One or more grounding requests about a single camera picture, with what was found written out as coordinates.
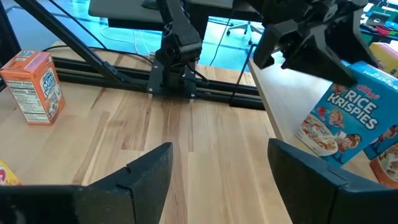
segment yellow object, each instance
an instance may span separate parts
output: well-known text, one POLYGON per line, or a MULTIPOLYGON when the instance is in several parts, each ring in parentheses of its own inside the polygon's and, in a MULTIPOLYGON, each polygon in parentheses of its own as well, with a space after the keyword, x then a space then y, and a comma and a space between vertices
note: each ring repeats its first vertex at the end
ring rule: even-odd
POLYGON ((386 43, 372 43, 370 49, 379 69, 398 78, 398 52, 386 43))
POLYGON ((20 185, 18 177, 0 159, 0 185, 20 185))

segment desk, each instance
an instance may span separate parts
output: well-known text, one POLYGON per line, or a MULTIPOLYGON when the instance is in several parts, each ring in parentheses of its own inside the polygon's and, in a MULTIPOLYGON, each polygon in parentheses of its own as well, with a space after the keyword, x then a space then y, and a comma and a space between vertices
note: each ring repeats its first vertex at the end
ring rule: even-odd
MULTIPOLYGON (((52 54, 80 59, 68 49, 52 54)), ((150 68, 131 57, 97 54, 111 64, 150 68)), ((227 82, 239 75, 202 65, 197 69, 227 82)), ((254 85, 249 73, 242 82, 254 85)), ((53 126, 27 125, 8 88, 0 92, 0 158, 23 184, 87 185, 172 141, 172 181, 161 223, 291 223, 267 161, 274 132, 265 111, 61 86, 66 105, 53 126)))
MULTIPOLYGON (((327 91, 331 82, 275 64, 260 70, 249 62, 264 107, 278 139, 315 155, 294 133, 327 91)), ((343 166, 346 170, 377 182, 364 152, 343 166)))
MULTIPOLYGON (((91 0, 88 14, 108 18, 110 27, 163 30, 160 12, 141 6, 143 0, 91 0)), ((187 9, 192 26, 205 37, 209 16, 229 18, 233 0, 188 0, 187 9)), ((233 19, 260 21, 260 16, 246 3, 235 6, 233 19)))

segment nutrition facts label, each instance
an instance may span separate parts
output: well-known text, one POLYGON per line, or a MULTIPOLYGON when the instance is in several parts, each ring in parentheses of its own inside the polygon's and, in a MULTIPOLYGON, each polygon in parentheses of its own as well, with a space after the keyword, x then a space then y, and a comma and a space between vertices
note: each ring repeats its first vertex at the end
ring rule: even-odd
POLYGON ((49 121, 32 82, 7 81, 7 84, 26 120, 29 122, 49 121))

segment table leg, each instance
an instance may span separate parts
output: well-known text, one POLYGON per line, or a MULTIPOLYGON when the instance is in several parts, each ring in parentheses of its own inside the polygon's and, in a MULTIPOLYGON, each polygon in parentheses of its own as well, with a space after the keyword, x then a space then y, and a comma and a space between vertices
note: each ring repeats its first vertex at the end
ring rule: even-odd
POLYGON ((203 11, 201 13, 191 12, 190 14, 191 25, 198 31, 202 40, 205 39, 208 20, 208 15, 204 14, 203 11))
POLYGON ((379 35, 372 35, 372 39, 369 42, 369 45, 371 45, 374 42, 380 42, 380 40, 381 40, 381 37, 379 35))
POLYGON ((369 42, 369 45, 371 45, 374 42, 382 42, 382 43, 390 44, 391 43, 391 38, 388 38, 388 37, 384 38, 384 37, 382 37, 380 35, 374 35, 374 36, 372 36, 372 39, 369 42))

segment orange cereal box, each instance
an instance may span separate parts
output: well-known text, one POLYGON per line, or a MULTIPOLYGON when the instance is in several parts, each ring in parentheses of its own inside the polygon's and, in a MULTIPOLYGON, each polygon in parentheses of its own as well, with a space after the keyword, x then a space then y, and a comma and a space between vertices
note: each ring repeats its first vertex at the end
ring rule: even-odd
POLYGON ((0 185, 20 185, 19 179, 8 168, 8 166, 0 159, 0 185))
POLYGON ((22 50, 0 74, 29 124, 54 123, 65 100, 49 53, 22 50))

